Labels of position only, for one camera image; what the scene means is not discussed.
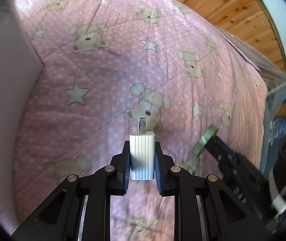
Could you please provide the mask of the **white usb charger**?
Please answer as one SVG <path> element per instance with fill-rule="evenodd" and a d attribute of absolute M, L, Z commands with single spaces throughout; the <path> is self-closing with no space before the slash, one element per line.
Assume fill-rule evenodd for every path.
<path fill-rule="evenodd" d="M 154 179 L 155 133 L 147 131 L 146 117 L 138 117 L 138 131 L 129 135 L 131 178 L 135 181 Z"/>

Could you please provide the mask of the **white cardboard box yellow tape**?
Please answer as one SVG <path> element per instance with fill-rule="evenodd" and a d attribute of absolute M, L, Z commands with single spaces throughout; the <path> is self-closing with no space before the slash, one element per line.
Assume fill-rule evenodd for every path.
<path fill-rule="evenodd" d="M 0 0 L 0 225 L 8 234 L 19 226 L 12 182 L 15 140 L 25 104 L 42 68 L 14 0 Z"/>

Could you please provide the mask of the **pink bear quilt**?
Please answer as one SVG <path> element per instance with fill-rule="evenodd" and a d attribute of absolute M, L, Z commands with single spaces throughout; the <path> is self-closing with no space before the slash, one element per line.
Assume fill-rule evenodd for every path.
<path fill-rule="evenodd" d="M 43 64 L 14 160 L 14 240 L 82 240 L 81 178 L 120 154 L 146 117 L 174 164 L 205 178 L 202 240 L 270 233 L 223 182 L 218 161 L 192 148 L 210 126 L 260 165 L 267 87 L 258 69 L 202 16 L 175 0 L 14 0 Z M 155 177 L 111 197 L 110 240 L 174 240 L 174 197 Z"/>

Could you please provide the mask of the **bubble wrap right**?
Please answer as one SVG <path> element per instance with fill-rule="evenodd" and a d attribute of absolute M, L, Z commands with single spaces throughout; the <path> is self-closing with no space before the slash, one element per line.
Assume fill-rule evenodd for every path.
<path fill-rule="evenodd" d="M 217 28 L 217 30 L 246 61 L 258 69 L 259 75 L 267 87 L 263 119 L 263 146 L 259 166 L 259 171 L 263 173 L 267 167 L 268 148 L 272 140 L 272 120 L 286 97 L 286 74 L 250 45 L 223 29 Z"/>

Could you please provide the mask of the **green tape roll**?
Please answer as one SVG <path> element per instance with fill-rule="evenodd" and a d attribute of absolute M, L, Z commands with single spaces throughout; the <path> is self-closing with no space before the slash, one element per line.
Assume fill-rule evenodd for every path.
<path fill-rule="evenodd" d="M 196 157 L 200 156 L 204 150 L 208 142 L 216 136 L 218 132 L 218 128 L 214 125 L 210 125 L 204 133 L 200 136 L 194 147 L 192 148 L 192 154 Z"/>

